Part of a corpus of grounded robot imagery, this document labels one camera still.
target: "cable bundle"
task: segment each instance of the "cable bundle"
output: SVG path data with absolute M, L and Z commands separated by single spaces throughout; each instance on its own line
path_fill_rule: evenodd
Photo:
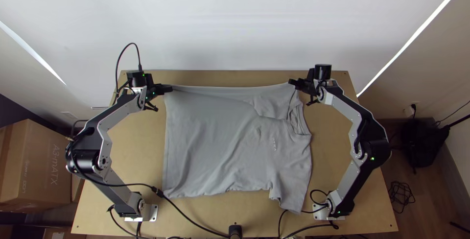
M 390 197 L 390 202 L 396 202 L 402 206 L 400 211 L 397 211 L 395 208 L 393 208 L 393 210 L 398 214 L 403 212 L 406 205 L 416 202 L 416 199 L 411 192 L 410 186 L 405 182 L 393 181 L 391 183 L 390 189 L 388 190 L 388 194 Z

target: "wrinkled fabric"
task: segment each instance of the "wrinkled fabric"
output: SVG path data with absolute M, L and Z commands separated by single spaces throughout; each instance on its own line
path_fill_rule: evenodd
M 311 134 L 294 86 L 173 86 L 164 101 L 167 197 L 270 190 L 283 209 L 301 212 Z

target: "floor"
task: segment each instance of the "floor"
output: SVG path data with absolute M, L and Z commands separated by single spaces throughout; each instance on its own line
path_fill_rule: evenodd
M 391 137 L 400 127 L 398 123 L 384 123 L 389 137 Z M 393 140 L 392 145 L 397 145 L 397 139 Z M 392 181 L 406 182 L 409 184 L 416 202 L 409 204 L 404 208 L 402 214 L 395 214 L 399 232 L 366 234 L 369 239 L 464 239 L 470 238 L 470 235 L 451 226 L 450 221 L 459 223 L 460 219 L 456 211 L 456 206 L 450 196 L 449 189 L 441 172 L 438 163 L 430 167 L 419 168 L 416 175 L 408 165 L 402 152 L 394 150 L 392 157 L 381 167 L 385 183 L 390 187 Z M 43 221 L 50 218 L 57 218 L 62 221 L 72 220 L 74 213 L 70 209 L 60 216 L 60 213 L 49 213 L 45 215 Z M 93 239 L 113 238 L 113 237 L 90 237 Z M 359 236 L 349 235 L 347 238 L 360 238 Z

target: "wooden tabletop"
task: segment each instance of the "wooden tabletop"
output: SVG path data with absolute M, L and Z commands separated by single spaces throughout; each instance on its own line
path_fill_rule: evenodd
M 287 82 L 289 78 L 305 78 L 307 71 L 146 71 L 153 75 L 155 83 L 218 86 L 256 87 Z M 119 83 L 125 81 L 121 72 Z M 331 77 L 338 81 L 345 94 L 357 102 L 348 72 L 333 71 Z M 308 102 L 308 95 L 300 93 L 301 100 Z M 152 101 L 159 111 L 141 111 L 129 115 L 110 130 L 113 141 L 112 168 L 124 183 L 147 183 L 161 188 L 163 157 L 165 149 L 166 109 L 160 96 Z M 312 133 L 312 177 L 308 190 L 330 191 L 338 183 L 348 167 L 350 143 L 348 131 L 351 123 L 330 106 L 314 104 L 304 107 L 304 116 Z M 169 203 L 152 194 L 145 187 L 131 187 L 140 191 L 147 203 L 159 205 L 155 222 L 142 224 L 142 236 L 146 237 L 214 237 L 184 219 Z M 172 201 L 191 219 L 210 229 L 227 233 L 229 225 L 243 227 L 244 237 L 277 237 L 278 220 L 282 212 L 277 201 L 269 199 L 269 191 L 230 191 L 213 196 L 176 198 Z M 317 201 L 324 200 L 315 194 Z M 388 197 L 382 172 L 373 171 L 354 200 L 355 208 L 344 221 L 335 221 L 339 230 L 321 227 L 299 233 L 300 236 L 365 234 L 397 231 L 395 216 Z M 73 233 L 90 235 L 126 235 L 111 220 L 106 212 L 111 205 L 92 183 L 86 181 L 77 213 L 73 222 Z M 312 202 L 308 194 L 303 210 L 311 211 Z M 124 228 L 135 232 L 137 223 L 124 222 Z M 305 226 L 322 224 L 312 215 L 286 213 L 282 218 L 281 235 Z

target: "white wall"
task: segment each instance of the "white wall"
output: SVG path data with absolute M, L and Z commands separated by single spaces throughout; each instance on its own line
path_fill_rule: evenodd
M 403 54 L 359 97 L 377 119 L 404 118 L 414 101 L 417 117 L 441 120 L 470 100 L 470 9 L 451 0 Z M 470 113 L 470 104 L 442 122 Z M 446 144 L 470 193 L 470 120 L 450 130 Z
M 0 68 L 0 94 L 55 124 L 74 122 L 61 111 L 69 110 L 79 118 L 96 115 L 2 30 Z
M 65 80 L 67 91 L 59 97 L 73 94 L 89 107 L 109 103 L 115 61 L 128 42 L 139 44 L 145 69 L 308 69 L 329 63 L 349 70 L 360 91 L 442 1 L 0 0 L 0 21 Z M 16 52 L 2 50 L 9 64 L 19 60 Z M 134 69 L 135 57 L 129 51 L 121 69 Z

